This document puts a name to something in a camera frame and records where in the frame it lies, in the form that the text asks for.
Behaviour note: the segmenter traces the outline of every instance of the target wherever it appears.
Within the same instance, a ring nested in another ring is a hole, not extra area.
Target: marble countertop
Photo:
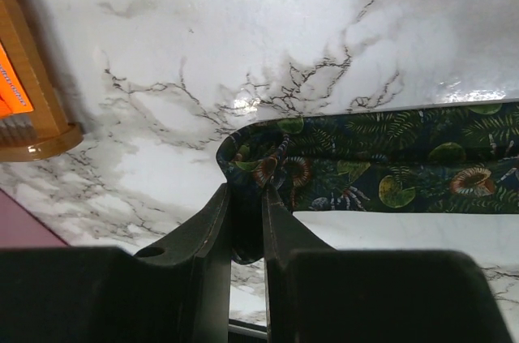
[[[2,164],[0,186],[73,245],[133,252],[174,229],[251,122],[519,98],[519,0],[22,1],[86,135]],[[297,216],[335,247],[469,253],[519,337],[517,217]],[[261,262],[233,266],[230,315],[265,323]]]

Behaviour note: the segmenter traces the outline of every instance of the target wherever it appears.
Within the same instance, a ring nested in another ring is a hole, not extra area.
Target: patterned fabric
[[[234,259],[262,255],[268,182],[292,211],[519,213],[519,103],[259,122],[217,161],[233,190]]]

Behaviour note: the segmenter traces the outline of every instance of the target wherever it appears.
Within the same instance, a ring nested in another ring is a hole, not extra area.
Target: orange package
[[[10,110],[11,114],[23,114],[34,110],[2,45],[0,45],[0,101],[5,103],[5,106],[0,103],[0,117],[6,109]]]

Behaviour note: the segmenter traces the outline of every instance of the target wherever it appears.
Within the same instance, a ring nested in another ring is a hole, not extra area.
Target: dark green fabric
[[[234,259],[261,257],[271,182],[290,211],[519,213],[519,103],[258,122],[217,161],[233,189]]]

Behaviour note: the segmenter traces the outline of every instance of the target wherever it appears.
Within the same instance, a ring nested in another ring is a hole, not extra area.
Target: pink object
[[[62,239],[0,191],[0,248],[66,246]]]

